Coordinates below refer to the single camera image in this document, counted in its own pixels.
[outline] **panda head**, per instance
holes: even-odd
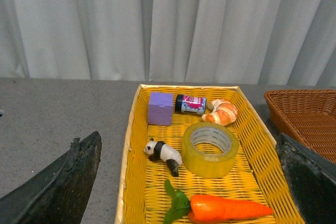
[[[156,141],[153,138],[147,143],[146,147],[143,149],[148,155],[152,155],[154,153],[154,148],[156,146]]]

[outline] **panda figurine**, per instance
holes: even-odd
[[[180,153],[173,147],[167,145],[164,141],[156,142],[151,138],[143,151],[149,154],[149,160],[152,162],[158,161],[159,159],[165,161],[172,176],[178,177],[179,170],[177,167],[182,165],[183,162]]]

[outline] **carrot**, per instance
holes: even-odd
[[[225,220],[245,220],[271,215],[273,210],[263,204],[213,195],[193,195],[189,218],[194,223],[216,223]]]
[[[185,215],[194,223],[206,224],[253,219],[273,213],[271,208],[249,200],[225,199],[213,195],[193,195],[189,200],[182,191],[175,191],[168,179],[164,182],[164,188],[172,197],[172,207],[166,213],[163,224],[172,224]]]

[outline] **white curtain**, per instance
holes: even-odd
[[[0,77],[336,85],[336,0],[0,0]]]

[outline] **green leaf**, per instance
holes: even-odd
[[[170,180],[167,179],[164,182],[164,189],[166,190],[167,194],[172,197],[175,198],[176,197],[176,192],[174,190],[174,187],[172,186],[172,184],[170,183]]]
[[[191,210],[190,201],[187,196],[181,190],[176,191],[176,197],[178,198],[177,204],[174,206],[176,209],[186,209]]]
[[[172,207],[166,213],[163,224],[171,224],[191,211],[190,201],[181,190],[175,192],[168,179],[164,182],[164,187],[167,194],[172,197]]]

